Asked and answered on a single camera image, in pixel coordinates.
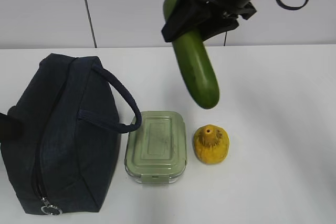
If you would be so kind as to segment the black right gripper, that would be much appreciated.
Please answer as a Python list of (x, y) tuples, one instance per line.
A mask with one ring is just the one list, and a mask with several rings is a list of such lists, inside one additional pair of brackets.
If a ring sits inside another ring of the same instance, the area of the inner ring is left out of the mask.
[(197, 28), (197, 42), (238, 27), (237, 16), (248, 20), (256, 13), (250, 0), (164, 0), (164, 41), (173, 42)]

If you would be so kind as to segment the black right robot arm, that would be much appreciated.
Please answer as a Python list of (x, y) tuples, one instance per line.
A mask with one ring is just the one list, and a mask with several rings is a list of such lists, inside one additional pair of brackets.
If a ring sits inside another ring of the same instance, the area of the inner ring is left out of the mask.
[(238, 27), (238, 18), (250, 19), (256, 9), (251, 0), (164, 0), (165, 25), (161, 33), (173, 42), (196, 29), (206, 41)]

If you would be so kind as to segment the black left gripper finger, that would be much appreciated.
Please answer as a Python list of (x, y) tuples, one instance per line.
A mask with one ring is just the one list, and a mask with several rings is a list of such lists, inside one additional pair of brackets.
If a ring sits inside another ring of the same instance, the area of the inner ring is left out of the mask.
[(7, 114), (1, 113), (1, 140), (19, 140), (23, 134), (23, 123), (14, 117), (16, 106), (12, 106)]

